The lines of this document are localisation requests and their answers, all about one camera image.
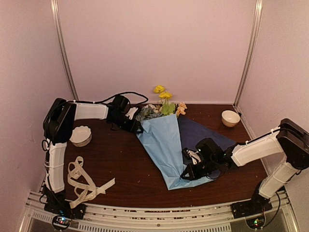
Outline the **blue wrapping paper sheet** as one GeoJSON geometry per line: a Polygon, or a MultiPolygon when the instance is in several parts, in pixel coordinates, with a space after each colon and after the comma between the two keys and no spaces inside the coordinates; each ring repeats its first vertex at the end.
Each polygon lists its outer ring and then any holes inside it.
{"type": "Polygon", "coordinates": [[[198,180],[184,180],[186,168],[182,149],[195,149],[199,141],[212,138],[222,150],[236,142],[184,116],[153,118],[141,122],[143,133],[137,135],[144,149],[160,170],[168,190],[192,188],[214,181],[219,171],[198,180]]]}

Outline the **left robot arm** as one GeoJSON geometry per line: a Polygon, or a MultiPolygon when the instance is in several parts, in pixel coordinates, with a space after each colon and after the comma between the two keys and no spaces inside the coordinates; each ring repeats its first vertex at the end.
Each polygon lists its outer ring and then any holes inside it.
{"type": "Polygon", "coordinates": [[[129,100],[116,95],[110,103],[90,101],[67,101],[57,98],[43,122],[44,141],[46,142],[45,171],[46,185],[53,193],[64,191],[63,166],[67,142],[73,134],[74,122],[84,119],[106,120],[107,123],[133,133],[143,133],[143,127],[135,119],[137,107],[126,112],[129,100]]]}

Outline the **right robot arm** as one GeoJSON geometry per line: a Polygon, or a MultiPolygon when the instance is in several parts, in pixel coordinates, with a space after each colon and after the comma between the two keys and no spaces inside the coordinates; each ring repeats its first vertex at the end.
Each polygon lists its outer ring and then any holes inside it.
{"type": "Polygon", "coordinates": [[[195,150],[185,148],[182,153],[191,163],[186,166],[181,178],[190,181],[208,177],[217,170],[225,173],[232,167],[284,154],[273,173],[257,186],[256,196],[248,201],[248,210],[256,214],[265,207],[266,199],[270,199],[294,175],[309,167],[309,133],[285,118],[270,132],[244,143],[236,143],[226,150],[222,150],[212,138],[205,138],[198,142],[195,150]]]}

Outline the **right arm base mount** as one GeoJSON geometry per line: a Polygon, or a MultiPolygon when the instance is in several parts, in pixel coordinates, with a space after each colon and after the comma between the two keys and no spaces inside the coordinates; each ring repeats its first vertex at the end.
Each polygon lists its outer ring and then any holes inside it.
{"type": "Polygon", "coordinates": [[[266,225],[265,212],[272,210],[273,206],[269,199],[254,193],[250,200],[231,204],[234,219],[245,218],[250,229],[262,229],[266,225]]]}

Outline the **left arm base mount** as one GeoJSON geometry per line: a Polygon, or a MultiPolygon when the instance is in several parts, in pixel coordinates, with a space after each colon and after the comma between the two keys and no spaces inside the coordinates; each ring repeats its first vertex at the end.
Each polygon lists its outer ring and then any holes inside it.
{"type": "Polygon", "coordinates": [[[86,205],[82,203],[71,208],[70,202],[65,199],[65,191],[54,193],[44,185],[43,196],[46,197],[44,210],[54,214],[52,226],[57,231],[62,232],[68,229],[74,219],[84,218],[86,205]]]}

